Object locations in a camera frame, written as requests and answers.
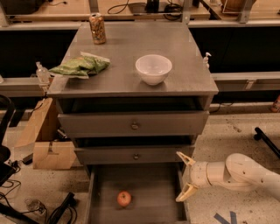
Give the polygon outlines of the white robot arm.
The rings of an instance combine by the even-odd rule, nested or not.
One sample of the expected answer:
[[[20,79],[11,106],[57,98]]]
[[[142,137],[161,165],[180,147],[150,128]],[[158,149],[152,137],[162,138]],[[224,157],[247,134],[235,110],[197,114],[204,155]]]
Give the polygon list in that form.
[[[266,169],[251,157],[240,153],[229,155],[224,162],[195,161],[177,151],[185,163],[186,182],[177,202],[187,200],[200,188],[221,186],[232,191],[249,192],[262,188],[280,200],[280,175]]]

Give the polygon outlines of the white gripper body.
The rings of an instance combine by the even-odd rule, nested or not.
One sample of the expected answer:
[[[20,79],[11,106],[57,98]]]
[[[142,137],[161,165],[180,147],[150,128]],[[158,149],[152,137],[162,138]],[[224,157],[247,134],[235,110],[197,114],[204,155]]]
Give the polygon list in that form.
[[[207,162],[196,162],[190,168],[191,183],[198,188],[207,187]]]

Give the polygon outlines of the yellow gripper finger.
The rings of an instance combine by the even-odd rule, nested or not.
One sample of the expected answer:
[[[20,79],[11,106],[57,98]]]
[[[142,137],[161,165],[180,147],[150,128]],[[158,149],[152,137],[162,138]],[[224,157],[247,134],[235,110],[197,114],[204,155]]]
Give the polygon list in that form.
[[[181,151],[177,151],[176,154],[181,158],[186,166],[193,166],[196,163],[195,160],[193,160],[191,157],[188,157]]]
[[[194,195],[197,191],[198,191],[197,186],[195,186],[193,184],[190,184],[190,183],[186,183],[183,186],[181,193],[176,198],[176,201],[177,202],[184,202],[185,200],[190,198],[192,195]]]

